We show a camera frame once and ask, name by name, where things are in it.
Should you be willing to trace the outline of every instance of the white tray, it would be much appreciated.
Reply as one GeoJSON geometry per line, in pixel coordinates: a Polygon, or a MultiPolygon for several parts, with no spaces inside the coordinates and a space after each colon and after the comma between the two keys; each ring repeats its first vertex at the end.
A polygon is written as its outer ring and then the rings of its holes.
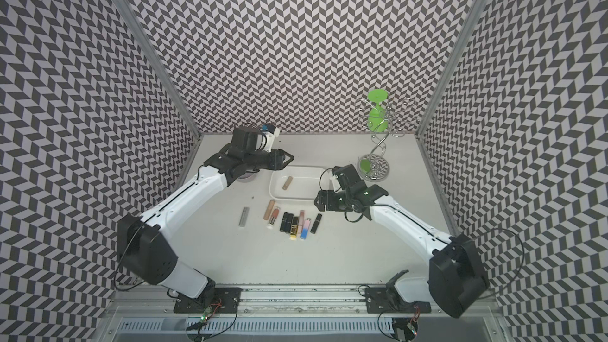
{"type": "MultiPolygon", "coordinates": [[[[325,168],[318,166],[290,165],[282,171],[274,171],[270,178],[270,196],[275,200],[313,201],[319,192],[319,177],[324,170],[325,168]],[[287,190],[283,190],[283,185],[289,176],[294,179],[287,190]]],[[[334,189],[330,171],[323,175],[321,186],[323,189],[334,189]]]]}

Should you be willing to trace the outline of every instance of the chevron patterned wall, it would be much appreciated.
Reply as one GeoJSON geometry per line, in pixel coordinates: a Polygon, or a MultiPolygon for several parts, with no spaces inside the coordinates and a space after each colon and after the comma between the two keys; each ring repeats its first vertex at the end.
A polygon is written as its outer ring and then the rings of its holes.
{"type": "Polygon", "coordinates": [[[608,341],[608,0],[489,0],[423,134],[519,341],[608,341]]]}
{"type": "Polygon", "coordinates": [[[414,130],[472,0],[128,0],[201,132],[364,130],[387,89],[414,130]]]}
{"type": "Polygon", "coordinates": [[[170,192],[193,136],[109,0],[0,0],[0,24],[0,340],[80,340],[116,220],[170,192]]]}

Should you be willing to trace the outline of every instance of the black mounting plate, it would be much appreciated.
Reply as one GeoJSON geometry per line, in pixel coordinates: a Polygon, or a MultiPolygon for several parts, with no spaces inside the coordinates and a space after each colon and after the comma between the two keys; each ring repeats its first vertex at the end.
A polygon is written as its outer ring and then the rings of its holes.
{"type": "MultiPolygon", "coordinates": [[[[222,301],[222,307],[218,309],[217,313],[236,313],[238,303],[241,300],[241,292],[243,290],[240,288],[215,288],[213,293],[213,299],[219,298],[222,301]]],[[[202,307],[201,304],[194,301],[193,299],[184,296],[179,293],[178,299],[175,300],[175,307],[173,308],[173,313],[183,314],[183,313],[202,313],[205,311],[205,308],[202,307]]]]}
{"type": "Polygon", "coordinates": [[[422,301],[405,302],[404,305],[393,309],[386,295],[386,288],[365,288],[365,305],[369,314],[414,313],[414,305],[418,306],[420,313],[430,313],[430,303],[422,301]]]}

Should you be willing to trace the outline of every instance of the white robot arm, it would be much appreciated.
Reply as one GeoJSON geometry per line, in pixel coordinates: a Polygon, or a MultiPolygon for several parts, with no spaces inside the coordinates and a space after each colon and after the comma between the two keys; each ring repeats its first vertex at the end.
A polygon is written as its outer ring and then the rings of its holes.
{"type": "MultiPolygon", "coordinates": [[[[281,170],[293,156],[272,149],[279,129],[240,127],[231,143],[198,168],[177,192],[145,211],[118,222],[118,265],[124,265],[150,284],[163,285],[207,307],[215,282],[178,258],[171,241],[184,222],[215,194],[247,171],[281,170]],[[257,149],[258,136],[263,145],[257,149]]],[[[397,302],[432,301],[454,317],[460,316],[487,288],[488,279],[474,243],[466,236],[452,237],[414,216],[377,185],[367,187],[352,165],[332,170],[342,191],[319,191],[320,211],[356,211],[397,234],[425,262],[429,276],[395,276],[387,287],[397,302]]]]}
{"type": "Polygon", "coordinates": [[[319,211],[354,211],[394,232],[429,265],[427,277],[401,271],[387,283],[393,308],[415,301],[435,301],[458,318],[490,286],[473,240],[453,237],[425,223],[377,185],[367,187],[352,164],[332,169],[341,191],[321,190],[319,211]]]}
{"type": "Polygon", "coordinates": [[[179,259],[171,241],[197,209],[246,172],[279,171],[293,161],[294,157],[284,150],[272,148],[279,132],[272,124],[264,124],[260,130],[235,129],[232,141],[205,161],[175,193],[139,217],[125,216],[118,221],[118,265],[150,284],[164,285],[206,307],[215,283],[179,259]],[[259,136],[263,141],[257,148],[259,136]]]}

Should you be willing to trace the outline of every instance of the lip gloss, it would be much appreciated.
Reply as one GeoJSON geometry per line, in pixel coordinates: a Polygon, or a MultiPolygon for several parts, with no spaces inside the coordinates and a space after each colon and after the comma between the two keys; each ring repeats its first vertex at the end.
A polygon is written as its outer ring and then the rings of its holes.
{"type": "Polygon", "coordinates": [[[281,228],[279,229],[281,232],[287,232],[289,234],[289,229],[291,228],[291,219],[292,214],[288,212],[283,213],[283,220],[281,221],[281,228]]]}
{"type": "Polygon", "coordinates": [[[304,227],[304,210],[300,210],[300,217],[298,218],[298,236],[302,235],[302,228],[304,227]]]}
{"type": "Polygon", "coordinates": [[[302,235],[300,235],[300,239],[306,239],[306,235],[308,235],[309,227],[310,227],[310,218],[306,218],[306,222],[304,222],[304,227],[302,228],[302,235]]]}
{"type": "Polygon", "coordinates": [[[272,228],[274,226],[274,222],[277,221],[277,217],[278,217],[278,212],[279,212],[279,208],[274,208],[274,210],[272,211],[272,215],[270,217],[268,217],[268,228],[272,228]]]}
{"type": "Polygon", "coordinates": [[[270,218],[270,213],[272,212],[272,208],[274,207],[274,200],[270,200],[268,203],[268,207],[266,208],[266,212],[264,213],[263,220],[268,220],[270,218]]]}
{"type": "Polygon", "coordinates": [[[298,234],[298,218],[299,217],[293,216],[291,220],[291,230],[289,232],[289,238],[291,240],[295,240],[295,236],[298,234]]]}

